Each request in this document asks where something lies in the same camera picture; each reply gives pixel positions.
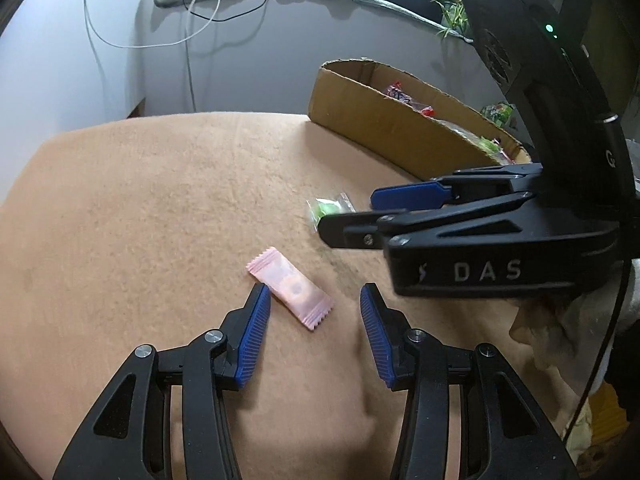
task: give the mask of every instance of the green plant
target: green plant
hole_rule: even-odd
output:
[[[469,20],[466,16],[465,6],[462,4],[462,0],[431,0],[437,3],[442,10],[442,17],[447,24],[447,28],[438,32],[442,34],[443,38],[446,38],[449,33],[454,30],[461,36],[468,36],[469,34]]]

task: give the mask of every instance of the cardboard box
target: cardboard box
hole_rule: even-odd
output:
[[[500,139],[511,160],[531,162],[516,139],[475,110],[407,72],[368,59],[322,65],[309,102],[309,118],[422,180],[499,165],[444,124],[385,96],[383,91],[395,81],[413,99],[433,107],[436,119],[458,124],[480,137]]]

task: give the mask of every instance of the wall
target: wall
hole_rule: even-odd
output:
[[[140,0],[89,0],[115,43],[139,41]],[[82,0],[25,0],[0,36],[0,203],[53,134],[127,117],[143,97],[140,53],[89,40]]]
[[[184,37],[183,9],[143,1],[145,41]],[[261,2],[222,0],[219,17]],[[196,9],[210,16],[213,7]],[[192,30],[204,23],[194,18]],[[319,66],[360,57],[411,72],[477,109],[504,98],[472,46],[441,41],[432,27],[351,0],[269,0],[247,16],[212,23],[190,41],[190,53],[198,111],[304,114]],[[184,46],[146,50],[143,59],[146,113],[191,111]]]

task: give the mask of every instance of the pink candy wrapper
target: pink candy wrapper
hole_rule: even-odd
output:
[[[334,300],[297,270],[275,247],[254,258],[246,270],[268,286],[309,330],[318,326],[334,306]]]

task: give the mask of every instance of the beige tablecloth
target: beige tablecloth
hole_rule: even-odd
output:
[[[395,297],[381,253],[329,250],[306,222],[308,198],[344,191],[364,209],[375,188],[404,182],[304,116],[145,118],[46,142],[0,208],[0,420],[49,479],[127,355],[217,327],[252,288],[246,263],[273,245],[336,305],[311,333],[274,301],[254,378],[226,395],[245,480],[388,478],[405,394],[376,373],[358,309],[365,282],[446,344],[496,344],[563,424],[574,396],[510,340],[514,306]],[[172,430],[180,479],[178,413]]]

